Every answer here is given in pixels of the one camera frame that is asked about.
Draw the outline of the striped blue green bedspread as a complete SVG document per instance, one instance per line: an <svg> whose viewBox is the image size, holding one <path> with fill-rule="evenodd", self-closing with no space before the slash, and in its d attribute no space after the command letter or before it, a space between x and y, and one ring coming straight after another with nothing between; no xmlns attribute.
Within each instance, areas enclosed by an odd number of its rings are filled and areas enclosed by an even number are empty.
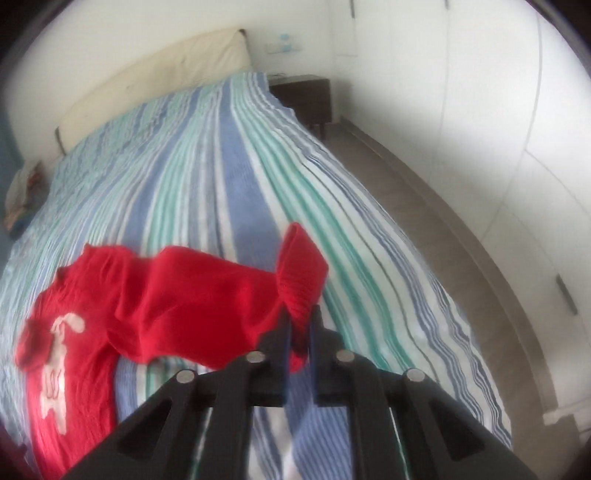
<svg viewBox="0 0 591 480"><path fill-rule="evenodd" d="M58 165L1 278L1 421L31 443L13 354L36 297L86 245L185 246L272 270L287 226L329 263L325 326L383 370L417 368L501 443L511 423L473 332L407 235L260 73L169 94L109 121Z"/></svg>

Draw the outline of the pile of clothes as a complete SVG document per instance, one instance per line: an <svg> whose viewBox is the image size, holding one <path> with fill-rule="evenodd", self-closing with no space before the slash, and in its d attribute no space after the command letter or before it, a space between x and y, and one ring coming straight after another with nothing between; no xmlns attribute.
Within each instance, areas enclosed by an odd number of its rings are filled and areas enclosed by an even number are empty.
<svg viewBox="0 0 591 480"><path fill-rule="evenodd" d="M49 194L50 182L42 162L29 163L15 174L5 198L4 227L11 240L18 239Z"/></svg>

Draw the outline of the cream padded headboard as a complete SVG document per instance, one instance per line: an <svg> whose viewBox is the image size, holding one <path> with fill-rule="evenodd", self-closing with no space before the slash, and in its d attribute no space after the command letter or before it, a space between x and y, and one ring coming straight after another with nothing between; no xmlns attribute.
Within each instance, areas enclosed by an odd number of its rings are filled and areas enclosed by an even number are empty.
<svg viewBox="0 0 591 480"><path fill-rule="evenodd" d="M151 100L212 84L252 69L243 29L201 33L145 57L94 88L63 116L55 130L68 154L100 126Z"/></svg>

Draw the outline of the red knit sweater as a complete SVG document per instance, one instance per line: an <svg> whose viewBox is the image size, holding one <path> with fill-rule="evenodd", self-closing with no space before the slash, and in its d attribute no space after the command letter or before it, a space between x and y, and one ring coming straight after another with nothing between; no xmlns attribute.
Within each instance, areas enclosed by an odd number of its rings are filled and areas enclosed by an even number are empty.
<svg viewBox="0 0 591 480"><path fill-rule="evenodd" d="M295 223L273 272L178 246L152 258L86 246L37 297L15 350L41 475L62 477L115 428L120 358L180 357L221 369L252 351L281 312L303 341L328 272Z"/></svg>

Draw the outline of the dark wooden nightstand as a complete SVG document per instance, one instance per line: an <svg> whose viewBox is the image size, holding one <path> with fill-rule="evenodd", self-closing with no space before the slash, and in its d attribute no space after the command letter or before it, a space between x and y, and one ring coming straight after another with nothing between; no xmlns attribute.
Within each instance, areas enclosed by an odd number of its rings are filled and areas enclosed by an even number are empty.
<svg viewBox="0 0 591 480"><path fill-rule="evenodd" d="M325 141L325 130L332 123L332 96L329 78L297 75L270 79L270 92L294 111L302 125L318 132Z"/></svg>

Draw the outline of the white wardrobe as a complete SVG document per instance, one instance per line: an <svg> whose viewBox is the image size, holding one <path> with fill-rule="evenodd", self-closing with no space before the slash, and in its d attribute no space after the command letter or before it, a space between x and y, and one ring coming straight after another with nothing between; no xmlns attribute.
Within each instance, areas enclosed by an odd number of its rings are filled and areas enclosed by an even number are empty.
<svg viewBox="0 0 591 480"><path fill-rule="evenodd" d="M339 113L455 212L526 312L556 421L590 412L590 77L526 1L332 1Z"/></svg>

